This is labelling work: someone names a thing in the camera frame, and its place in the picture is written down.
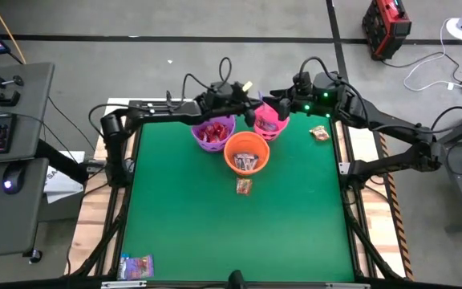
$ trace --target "green mat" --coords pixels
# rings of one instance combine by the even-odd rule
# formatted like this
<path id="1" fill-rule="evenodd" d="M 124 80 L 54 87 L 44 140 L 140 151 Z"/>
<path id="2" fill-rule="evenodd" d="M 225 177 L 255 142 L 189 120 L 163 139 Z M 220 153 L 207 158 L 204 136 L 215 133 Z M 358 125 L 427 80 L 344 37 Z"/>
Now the green mat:
<path id="1" fill-rule="evenodd" d="M 154 280 L 225 281 L 239 269 L 248 281 L 352 281 L 333 145 L 308 133 L 318 124 L 329 128 L 291 116 L 248 197 L 188 126 L 145 125 L 122 253 L 153 254 Z M 240 117 L 237 130 L 251 128 Z"/>

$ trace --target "gray floor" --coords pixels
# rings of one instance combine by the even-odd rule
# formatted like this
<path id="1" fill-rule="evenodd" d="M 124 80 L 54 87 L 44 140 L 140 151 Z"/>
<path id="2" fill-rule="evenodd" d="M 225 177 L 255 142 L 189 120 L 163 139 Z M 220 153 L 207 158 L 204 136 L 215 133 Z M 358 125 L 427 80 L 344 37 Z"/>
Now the gray floor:
<path id="1" fill-rule="evenodd" d="M 414 21 L 410 38 L 438 39 L 441 23 L 454 15 L 452 0 L 406 0 Z M 339 30 L 343 38 L 362 38 L 360 19 L 367 0 L 335 0 Z M 331 36 L 324 0 L 0 0 L 0 12 L 17 34 L 72 35 L 169 35 L 169 36 Z M 244 43 L 19 43 L 29 63 L 56 63 L 51 98 L 95 143 L 96 132 L 87 122 L 88 110 L 109 97 L 163 97 L 166 89 L 180 92 L 184 73 L 190 71 L 205 82 L 217 78 L 221 57 L 233 61 L 232 79 L 251 80 L 260 90 L 290 85 L 300 62 L 311 55 L 322 57 L 336 68 L 332 44 L 244 44 Z M 438 46 L 404 46 L 393 63 L 438 51 Z M 460 64 L 462 46 L 447 47 Z M 435 86 L 424 92 L 409 92 L 402 79 L 411 69 L 394 69 L 374 63 L 365 46 L 343 46 L 350 81 L 363 97 L 379 109 L 413 122 L 430 125 L 445 108 L 462 105 L 460 91 Z M 0 56 L 0 65 L 13 63 Z M 411 83 L 424 85 L 450 80 L 453 64 L 446 59 L 429 63 Z M 188 94 L 201 89 L 189 84 Z M 96 113 L 94 119 L 102 116 Z M 460 118 L 451 113 L 442 125 Z M 46 122 L 69 149 L 86 150 L 88 144 L 51 107 Z M 48 137 L 60 149 L 59 144 Z M 388 141 L 392 152 L 407 146 Z M 444 227 L 461 211 L 460 202 L 442 171 L 395 174 L 413 271 L 423 282 L 462 285 L 462 234 L 448 235 Z M 0 282 L 60 276 L 71 242 L 74 222 L 43 224 L 38 247 L 45 252 L 41 263 L 28 266 L 19 256 L 0 257 Z"/>

